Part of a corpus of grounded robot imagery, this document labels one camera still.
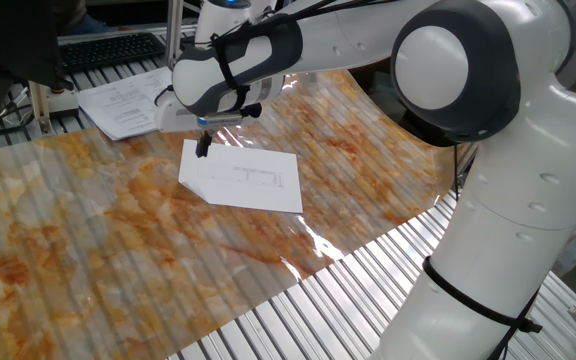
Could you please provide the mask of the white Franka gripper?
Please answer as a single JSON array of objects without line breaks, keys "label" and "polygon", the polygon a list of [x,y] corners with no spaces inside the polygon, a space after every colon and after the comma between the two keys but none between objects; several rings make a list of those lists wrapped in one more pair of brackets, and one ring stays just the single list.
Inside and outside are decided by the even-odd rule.
[{"label": "white Franka gripper", "polygon": [[213,131],[223,127],[250,124],[258,117],[258,105],[248,105],[233,112],[198,117],[189,112],[176,98],[173,92],[162,92],[155,98],[154,121],[164,133],[206,131],[197,140],[195,154],[198,158],[208,154],[213,140]]}]

